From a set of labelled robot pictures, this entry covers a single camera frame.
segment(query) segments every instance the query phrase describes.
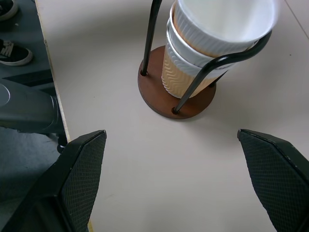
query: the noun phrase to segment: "table surface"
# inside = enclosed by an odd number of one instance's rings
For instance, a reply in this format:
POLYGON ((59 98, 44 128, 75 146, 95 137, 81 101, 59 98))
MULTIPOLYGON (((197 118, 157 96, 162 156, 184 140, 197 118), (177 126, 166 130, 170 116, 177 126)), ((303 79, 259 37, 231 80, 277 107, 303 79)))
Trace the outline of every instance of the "table surface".
MULTIPOLYGON (((153 48, 165 44, 162 3, 153 48)), ((308 158, 307 0, 282 2, 265 49, 228 72, 211 105, 175 121, 140 96, 151 0, 38 0, 69 138, 105 129, 95 232, 274 232, 249 177, 239 128, 290 141, 308 158)))

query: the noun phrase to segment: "gray carpet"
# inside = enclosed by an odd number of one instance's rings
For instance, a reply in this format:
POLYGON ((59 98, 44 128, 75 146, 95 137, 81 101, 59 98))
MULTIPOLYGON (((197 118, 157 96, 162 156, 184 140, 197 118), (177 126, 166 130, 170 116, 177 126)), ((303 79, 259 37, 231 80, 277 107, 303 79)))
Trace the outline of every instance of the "gray carpet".
POLYGON ((37 178, 59 157, 57 142, 0 127, 0 230, 37 178))

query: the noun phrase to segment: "stacked paper cups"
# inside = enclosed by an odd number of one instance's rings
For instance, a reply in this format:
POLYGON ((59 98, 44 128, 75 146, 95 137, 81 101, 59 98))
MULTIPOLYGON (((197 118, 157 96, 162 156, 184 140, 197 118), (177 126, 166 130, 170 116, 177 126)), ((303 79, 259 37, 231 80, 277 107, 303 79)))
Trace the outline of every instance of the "stacked paper cups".
MULTIPOLYGON (((250 48, 274 27, 278 8, 277 0, 177 0, 167 24, 166 91, 181 98, 209 61, 250 48)), ((234 66, 213 70, 191 97, 234 66)))

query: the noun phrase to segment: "wooden base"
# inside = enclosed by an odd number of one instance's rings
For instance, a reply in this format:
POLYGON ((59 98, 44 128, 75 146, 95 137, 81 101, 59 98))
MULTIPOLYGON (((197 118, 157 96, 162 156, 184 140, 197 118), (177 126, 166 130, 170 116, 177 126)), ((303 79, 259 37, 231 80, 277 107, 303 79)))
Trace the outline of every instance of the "wooden base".
POLYGON ((151 109, 164 117, 173 119, 194 117, 209 106, 215 95, 216 85, 214 87, 206 87, 196 96, 189 98, 180 112, 176 115, 173 114, 172 108, 178 104, 180 99, 170 95, 162 84, 164 51, 165 46, 151 51, 146 76, 140 74, 143 64, 141 62, 138 73, 140 94, 151 109))

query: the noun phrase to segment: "black shoe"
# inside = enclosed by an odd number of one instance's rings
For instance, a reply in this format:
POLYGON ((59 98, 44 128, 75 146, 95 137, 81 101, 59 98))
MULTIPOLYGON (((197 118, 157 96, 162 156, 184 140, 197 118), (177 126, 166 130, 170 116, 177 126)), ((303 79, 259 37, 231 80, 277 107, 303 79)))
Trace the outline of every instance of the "black shoe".
POLYGON ((33 58, 30 50, 15 45, 10 41, 0 40, 0 63, 10 66, 28 64, 33 58))
POLYGON ((14 0, 0 1, 0 22, 12 18, 18 11, 14 0))

